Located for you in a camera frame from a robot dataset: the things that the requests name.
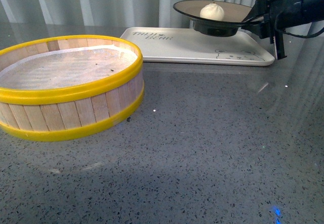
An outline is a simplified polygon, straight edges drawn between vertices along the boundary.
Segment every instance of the yellow plastic band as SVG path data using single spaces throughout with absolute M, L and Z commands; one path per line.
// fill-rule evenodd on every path
M 0 127 L 2 127 L 2 129 L 5 132 L 13 136 L 22 139 L 27 139 L 27 140 L 63 141 L 63 140 L 77 139 L 95 133 L 99 133 L 125 120 L 139 107 L 139 105 L 143 100 L 143 97 L 144 97 L 144 86 L 142 88 L 141 94 L 137 97 L 137 99 L 128 107 L 126 107 L 124 110 L 120 111 L 119 113 L 113 115 L 108 119 L 96 122 L 94 124 L 78 127 L 78 128 L 59 130 L 59 131 L 29 131 L 29 130 L 16 129 L 3 124 L 2 122 L 0 122 Z
M 86 84 L 77 86 L 64 87 L 58 89 L 48 90 L 17 90 L 0 87 L 0 101 L 10 104 L 23 104 L 23 105 L 39 105 L 39 104 L 53 104 L 62 103 L 68 101 L 76 101 L 87 97 L 102 94 L 104 92 L 115 89 L 134 78 L 142 69 L 143 55 L 141 50 L 133 43 L 120 38 L 114 38 L 104 35 L 68 35 L 58 36 L 55 38 L 46 38 L 18 44 L 0 51 L 0 56 L 8 52 L 35 45 L 39 43 L 45 43 L 50 41 L 65 40 L 65 39 L 105 39 L 122 42 L 130 45 L 138 51 L 138 58 L 129 67 L 124 70 L 103 78 L 97 81 L 93 81 Z

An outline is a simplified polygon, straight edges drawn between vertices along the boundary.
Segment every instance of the speckled countertop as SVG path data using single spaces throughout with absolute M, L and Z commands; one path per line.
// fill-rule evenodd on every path
M 124 30 L 3 23 L 0 48 Z M 324 38 L 285 45 L 269 67 L 145 63 L 138 110 L 96 135 L 1 131 L 0 223 L 324 223 Z

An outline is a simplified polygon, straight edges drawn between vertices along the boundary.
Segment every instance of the bamboo steamer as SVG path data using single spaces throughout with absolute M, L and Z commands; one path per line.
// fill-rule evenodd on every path
M 88 60 L 78 59 L 82 54 Z M 108 129 L 140 105 L 142 65 L 135 44 L 102 35 L 60 36 L 3 49 L 0 127 L 36 141 L 70 140 Z

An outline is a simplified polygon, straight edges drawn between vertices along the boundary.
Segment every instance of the white tray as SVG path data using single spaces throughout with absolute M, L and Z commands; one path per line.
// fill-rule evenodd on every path
M 228 38 L 204 35 L 194 29 L 132 27 L 122 39 L 136 44 L 144 61 L 268 66 L 274 57 L 248 34 Z

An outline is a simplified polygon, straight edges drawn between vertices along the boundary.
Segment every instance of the black dish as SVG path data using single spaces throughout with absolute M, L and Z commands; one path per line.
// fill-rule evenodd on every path
M 210 20 L 200 17 L 200 11 L 208 4 L 216 3 L 224 10 L 223 21 Z M 206 35 L 232 36 L 237 30 L 246 25 L 257 24 L 258 22 L 242 22 L 249 14 L 251 7 L 227 2 L 209 0 L 181 1 L 173 5 L 179 13 L 188 16 L 193 21 L 193 29 Z

